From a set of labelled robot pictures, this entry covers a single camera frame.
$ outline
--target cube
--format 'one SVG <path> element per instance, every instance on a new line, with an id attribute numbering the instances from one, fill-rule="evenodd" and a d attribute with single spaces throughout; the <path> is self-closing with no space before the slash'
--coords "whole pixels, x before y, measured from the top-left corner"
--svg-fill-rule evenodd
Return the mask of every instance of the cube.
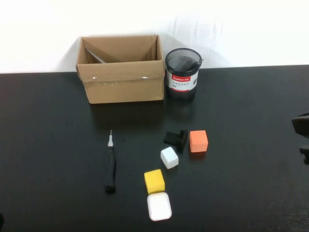
<path id="1" fill-rule="evenodd" d="M 165 183 L 160 169 L 146 172 L 144 173 L 144 177 L 148 194 L 163 192 L 165 190 Z"/>
<path id="2" fill-rule="evenodd" d="M 191 152 L 206 152 L 208 139 L 205 130 L 190 131 L 190 150 Z"/>
<path id="3" fill-rule="evenodd" d="M 179 163 L 178 156 L 171 146 L 161 151 L 161 159 L 167 169 L 173 168 Z"/>

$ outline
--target block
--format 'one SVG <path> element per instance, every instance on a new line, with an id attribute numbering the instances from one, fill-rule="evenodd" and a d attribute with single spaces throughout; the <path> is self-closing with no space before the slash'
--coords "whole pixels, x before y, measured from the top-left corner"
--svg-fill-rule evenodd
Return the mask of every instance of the block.
<path id="1" fill-rule="evenodd" d="M 165 190 L 165 183 L 160 169 L 146 172 L 144 173 L 144 177 L 148 194 L 163 192 Z"/>
<path id="2" fill-rule="evenodd" d="M 166 132 L 164 143 L 176 146 L 178 151 L 182 151 L 188 138 L 188 130 L 180 130 L 180 133 Z"/>
<path id="3" fill-rule="evenodd" d="M 178 156 L 171 146 L 161 151 L 161 159 L 167 169 L 173 168 L 179 163 Z"/>
<path id="4" fill-rule="evenodd" d="M 190 150 L 191 152 L 206 152 L 208 139 L 205 130 L 190 131 Z"/>

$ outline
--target black mesh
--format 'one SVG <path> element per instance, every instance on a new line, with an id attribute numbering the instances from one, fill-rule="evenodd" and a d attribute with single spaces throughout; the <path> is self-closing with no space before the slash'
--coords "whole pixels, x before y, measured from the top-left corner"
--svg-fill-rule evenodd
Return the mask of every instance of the black mesh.
<path id="1" fill-rule="evenodd" d="M 165 62 L 169 70 L 182 73 L 198 70 L 202 57 L 192 49 L 178 48 L 168 53 Z"/>

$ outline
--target red label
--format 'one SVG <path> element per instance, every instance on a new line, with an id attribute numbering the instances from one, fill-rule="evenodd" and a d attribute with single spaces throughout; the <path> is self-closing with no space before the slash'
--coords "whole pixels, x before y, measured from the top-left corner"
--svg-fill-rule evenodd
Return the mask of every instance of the red label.
<path id="1" fill-rule="evenodd" d="M 172 75 L 172 79 L 174 81 L 179 81 L 179 82 L 188 82 L 191 80 L 191 76 L 175 76 L 175 75 Z"/>
<path id="2" fill-rule="evenodd" d="M 188 92 L 189 90 L 187 89 L 187 90 L 178 90 L 178 89 L 175 89 L 175 88 L 173 88 L 173 90 L 175 90 L 176 92 Z"/>

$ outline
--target black clip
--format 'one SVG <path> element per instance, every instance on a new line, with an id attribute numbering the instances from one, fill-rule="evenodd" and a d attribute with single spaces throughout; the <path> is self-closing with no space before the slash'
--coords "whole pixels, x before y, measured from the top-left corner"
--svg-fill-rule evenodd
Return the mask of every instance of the black clip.
<path id="1" fill-rule="evenodd" d="M 309 112 L 303 113 L 292 119 L 294 130 L 297 134 L 309 138 Z M 299 148 L 301 154 L 304 155 L 304 163 L 309 164 L 309 145 Z"/>
<path id="2" fill-rule="evenodd" d="M 309 112 L 293 118 L 292 124 L 297 134 L 309 138 Z"/>
<path id="3" fill-rule="evenodd" d="M 182 151 L 188 138 L 188 130 L 180 130 L 180 133 L 166 132 L 164 143 L 176 146 L 178 151 Z"/>

